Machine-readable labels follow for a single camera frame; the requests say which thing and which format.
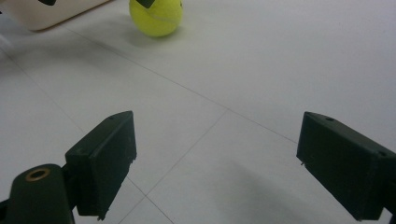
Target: tennis ball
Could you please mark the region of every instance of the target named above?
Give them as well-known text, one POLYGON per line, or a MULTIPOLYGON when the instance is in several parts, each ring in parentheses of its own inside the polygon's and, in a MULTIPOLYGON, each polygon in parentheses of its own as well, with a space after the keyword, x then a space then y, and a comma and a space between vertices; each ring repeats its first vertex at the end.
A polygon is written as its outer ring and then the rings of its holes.
POLYGON ((171 34, 183 15, 181 0, 130 0, 129 11, 137 28, 149 36, 171 34))

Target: floor tile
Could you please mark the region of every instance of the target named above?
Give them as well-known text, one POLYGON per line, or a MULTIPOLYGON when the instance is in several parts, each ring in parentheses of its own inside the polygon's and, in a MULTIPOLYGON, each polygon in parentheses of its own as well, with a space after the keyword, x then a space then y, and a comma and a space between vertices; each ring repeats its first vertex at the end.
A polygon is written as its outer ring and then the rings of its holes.
POLYGON ((145 198, 121 224, 172 224, 172 222, 147 198, 145 198))
POLYGON ((125 179, 122 186, 111 204, 105 220, 98 221, 97 217, 81 217, 77 208, 73 210, 76 224, 118 224, 139 204, 144 198, 143 193, 135 187, 131 181, 125 179))
POLYGON ((79 35, 53 36, 57 41, 30 46, 35 53, 15 47, 11 57, 85 133, 134 111, 138 156, 129 177, 145 193, 225 111, 79 35))
POLYGON ((83 131, 1 52, 0 71, 0 201, 3 201, 20 173, 45 163, 63 166, 64 153, 83 136, 83 131))
POLYGON ((395 149, 393 1, 185 0, 179 29, 159 39, 137 31, 127 5, 65 27, 293 141, 314 111, 395 149))
POLYGON ((356 223, 295 154, 228 112, 148 196, 176 224, 356 223))

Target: yellow ball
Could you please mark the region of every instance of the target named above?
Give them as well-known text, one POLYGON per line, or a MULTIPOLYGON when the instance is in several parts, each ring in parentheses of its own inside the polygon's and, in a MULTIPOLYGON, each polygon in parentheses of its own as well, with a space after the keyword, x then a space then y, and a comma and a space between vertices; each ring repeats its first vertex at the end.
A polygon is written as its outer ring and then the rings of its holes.
POLYGON ((169 35, 180 24, 183 15, 181 0, 154 0, 149 7, 139 2, 130 0, 129 10, 134 24, 145 35, 169 35))

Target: white tiled floor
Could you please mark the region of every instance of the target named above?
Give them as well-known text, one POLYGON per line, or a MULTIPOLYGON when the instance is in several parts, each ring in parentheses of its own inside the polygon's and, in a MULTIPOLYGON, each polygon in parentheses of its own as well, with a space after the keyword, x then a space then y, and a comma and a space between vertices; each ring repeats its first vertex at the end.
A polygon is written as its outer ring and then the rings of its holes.
POLYGON ((396 3, 183 6, 159 39, 136 30, 128 0, 38 33, 0 16, 0 200, 133 110, 138 156, 105 223, 355 223, 296 143, 308 110, 396 150, 396 3))

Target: white floor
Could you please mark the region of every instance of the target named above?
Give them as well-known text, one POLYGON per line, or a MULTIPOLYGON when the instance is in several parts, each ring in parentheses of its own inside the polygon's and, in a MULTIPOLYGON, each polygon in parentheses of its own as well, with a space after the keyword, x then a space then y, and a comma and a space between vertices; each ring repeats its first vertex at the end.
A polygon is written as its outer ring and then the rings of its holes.
POLYGON ((136 30, 128 0, 39 33, 0 16, 0 200, 16 175, 63 165, 102 119, 133 110, 137 160, 104 223, 356 223, 297 141, 313 111, 396 150, 395 1, 183 6, 159 39, 136 30))

